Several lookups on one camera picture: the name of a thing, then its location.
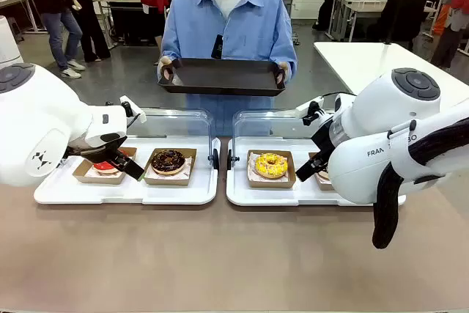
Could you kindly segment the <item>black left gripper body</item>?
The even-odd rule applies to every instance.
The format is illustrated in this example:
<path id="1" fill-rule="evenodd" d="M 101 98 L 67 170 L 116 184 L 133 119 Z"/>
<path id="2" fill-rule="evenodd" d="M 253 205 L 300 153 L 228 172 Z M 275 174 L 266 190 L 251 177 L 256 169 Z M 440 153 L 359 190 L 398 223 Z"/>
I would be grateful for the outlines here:
<path id="1" fill-rule="evenodd" d="M 116 159 L 122 158 L 123 154 L 119 151 L 121 145 L 126 141 L 127 136 L 114 141 L 106 142 L 100 147 L 71 147 L 67 146 L 64 152 L 64 158 L 70 156 L 81 156 L 85 159 Z"/>

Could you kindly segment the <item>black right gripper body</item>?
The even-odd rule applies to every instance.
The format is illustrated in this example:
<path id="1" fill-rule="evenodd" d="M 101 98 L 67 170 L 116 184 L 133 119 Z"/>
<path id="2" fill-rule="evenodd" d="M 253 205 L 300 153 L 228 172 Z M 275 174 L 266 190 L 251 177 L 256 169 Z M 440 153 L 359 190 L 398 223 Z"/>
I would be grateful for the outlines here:
<path id="1" fill-rule="evenodd" d="M 330 127 L 332 124 L 332 120 L 327 120 L 321 124 L 311 137 L 311 140 L 319 148 L 319 152 L 314 157 L 319 158 L 321 161 L 328 161 L 330 155 L 336 148 L 330 137 Z"/>

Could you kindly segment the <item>person's left hand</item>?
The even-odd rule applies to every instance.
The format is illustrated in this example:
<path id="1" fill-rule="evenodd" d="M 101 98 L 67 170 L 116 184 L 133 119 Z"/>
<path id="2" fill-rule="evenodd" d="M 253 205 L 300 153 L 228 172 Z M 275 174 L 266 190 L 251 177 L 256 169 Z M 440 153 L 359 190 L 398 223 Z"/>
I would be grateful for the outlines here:
<path id="1" fill-rule="evenodd" d="M 281 86 L 289 80 L 290 65 L 289 65 L 289 62 L 279 62 L 277 65 L 278 65 L 278 75 L 276 77 L 276 84 L 278 86 Z"/>

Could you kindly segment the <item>person's right hand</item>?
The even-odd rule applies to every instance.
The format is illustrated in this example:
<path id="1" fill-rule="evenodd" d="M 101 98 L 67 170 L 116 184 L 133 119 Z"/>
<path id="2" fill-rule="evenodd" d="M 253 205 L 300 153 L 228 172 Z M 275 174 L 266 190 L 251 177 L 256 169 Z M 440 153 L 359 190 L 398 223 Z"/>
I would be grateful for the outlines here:
<path id="1" fill-rule="evenodd" d="M 162 56 L 158 62 L 158 80 L 171 81 L 174 77 L 172 69 L 172 59 L 169 56 Z"/>

